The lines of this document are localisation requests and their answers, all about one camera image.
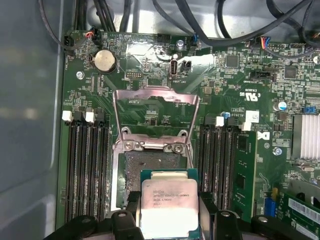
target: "blue component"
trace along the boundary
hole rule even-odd
[[[196,44],[198,41],[198,35],[195,33],[195,34],[193,34],[192,38],[193,38],[193,43]]]
[[[276,216],[276,202],[271,197],[267,197],[264,200],[264,215],[271,217]]]
[[[228,119],[228,118],[231,117],[231,114],[230,114],[230,112],[223,111],[223,112],[221,113],[221,116],[224,117],[224,119]]]
[[[317,109],[315,106],[306,106],[303,108],[304,114],[315,114],[317,112]]]

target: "metal bracket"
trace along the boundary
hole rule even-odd
[[[166,86],[145,86],[137,91],[116,90],[113,92],[113,107],[115,112],[116,125],[119,133],[119,139],[123,142],[124,134],[121,131],[121,122],[120,122],[118,108],[117,108],[117,101],[124,100],[124,99],[147,100],[151,97],[162,97],[166,102],[186,103],[186,104],[195,106],[195,110],[194,110],[189,131],[188,131],[188,135],[184,140],[184,143],[187,144],[190,141],[192,130],[196,122],[197,113],[198,113],[199,104],[200,104],[200,98],[197,95],[176,93],[173,89]]]

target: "white label sticker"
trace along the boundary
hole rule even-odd
[[[297,211],[298,213],[306,216],[308,219],[320,224],[320,214],[312,209],[300,204],[299,202],[289,198],[289,208]]]
[[[295,228],[302,234],[306,235],[307,237],[313,239],[313,240],[319,240],[319,237],[315,235],[312,231],[309,231],[305,227],[301,226],[300,224],[296,224]]]
[[[250,123],[259,123],[259,111],[245,111],[245,121]]]

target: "cable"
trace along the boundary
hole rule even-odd
[[[87,22],[87,0],[80,0],[79,30],[86,30]]]
[[[213,46],[213,47],[227,47],[230,45],[238,44],[243,41],[247,41],[247,40],[256,38],[258,36],[261,36],[261,35],[269,32],[270,30],[274,29],[275,27],[277,27],[284,20],[291,17],[293,14],[298,12],[300,9],[302,9],[304,6],[308,5],[312,1],[313,0],[302,0],[296,6],[294,6],[292,9],[290,9],[288,12],[286,12],[284,15],[279,17],[277,20],[271,22],[267,26],[265,26],[257,31],[249,33],[247,35],[237,37],[237,38],[232,38],[232,39],[208,39],[207,35],[204,33],[204,31],[199,26],[197,20],[195,19],[195,16],[192,14],[186,0],[175,0],[184,19],[189,23],[189,25],[192,27],[192,29],[199,35],[200,39],[205,44],[207,44],[209,46]]]
[[[308,57],[309,55],[313,54],[317,50],[317,48],[313,48],[310,51],[307,51],[307,52],[304,52],[304,53],[301,53],[298,55],[293,55],[293,56],[281,55],[281,54],[274,52],[268,48],[268,44],[269,44],[270,39],[271,39],[270,37],[266,37],[266,36],[261,37],[262,49],[265,50],[267,53],[269,53],[275,57],[281,58],[281,59],[300,59],[303,57]]]
[[[100,19],[100,22],[101,22],[101,26],[102,26],[102,29],[107,32],[109,29],[108,29],[108,24],[107,24],[107,19],[105,17],[105,14],[104,14],[104,11],[102,10],[101,8],[101,5],[99,3],[99,0],[93,0],[94,2],[94,5],[95,5],[95,8],[96,8],[96,12],[98,14],[98,17]]]
[[[266,6],[269,9],[269,12],[276,18],[280,18],[284,13],[277,7],[274,0],[266,0]],[[302,26],[293,18],[289,17],[288,19],[283,21],[285,24],[288,24],[290,27],[294,28],[299,36],[300,42],[304,42],[304,38],[302,36],[301,28]]]
[[[116,27],[114,25],[114,20],[111,16],[111,12],[109,9],[108,4],[106,3],[106,0],[100,0],[101,8],[104,12],[107,26],[109,27],[110,32],[116,32]]]
[[[120,27],[119,27],[119,32],[127,31],[130,12],[131,12],[131,0],[124,0],[123,16],[122,16]]]
[[[185,32],[186,34],[192,36],[194,33],[190,30],[188,30],[187,28],[185,28],[184,26],[182,26],[180,23],[178,23],[176,20],[174,20],[172,17],[170,17],[159,5],[159,3],[157,2],[157,0],[152,0],[153,6],[155,8],[155,10],[165,19],[167,20],[169,23],[173,24],[174,26],[176,26],[178,29],[180,29],[181,31]]]
[[[74,1],[74,19],[73,28],[79,30],[80,0]]]
[[[312,2],[309,4],[309,6],[307,7],[306,11],[305,11],[305,14],[303,16],[303,21],[302,21],[302,36],[303,36],[303,40],[309,44],[310,46],[314,47],[314,48],[320,48],[320,42],[317,41],[312,41],[310,39],[307,38],[306,36],[306,24],[307,24],[307,21],[308,21],[308,18],[309,18],[309,15],[310,15],[310,12],[311,12],[311,9],[312,9],[312,6],[314,4],[315,0],[312,0]]]
[[[48,31],[49,35],[52,37],[52,39],[62,48],[64,48],[65,50],[69,50],[69,51],[73,51],[77,48],[79,48],[87,39],[86,37],[83,37],[82,39],[80,39],[74,46],[68,46],[63,44],[54,34],[54,32],[52,31],[47,16],[46,16],[46,12],[45,12],[45,8],[44,8],[44,2],[43,0],[38,0],[38,4],[39,4],[39,9],[40,9],[40,15],[42,18],[42,21],[44,23],[44,26],[46,28],[46,30]]]
[[[226,29],[226,25],[224,23],[224,15],[223,15],[224,3],[225,3],[225,0],[218,0],[217,19],[218,19],[218,25],[222,35],[226,39],[230,39],[231,36],[229,35]]]

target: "blue connector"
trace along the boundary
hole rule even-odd
[[[317,113],[317,109],[315,106],[306,106],[303,108],[304,114],[315,114]]]
[[[264,215],[271,217],[276,216],[276,202],[271,197],[267,197],[264,200]]]

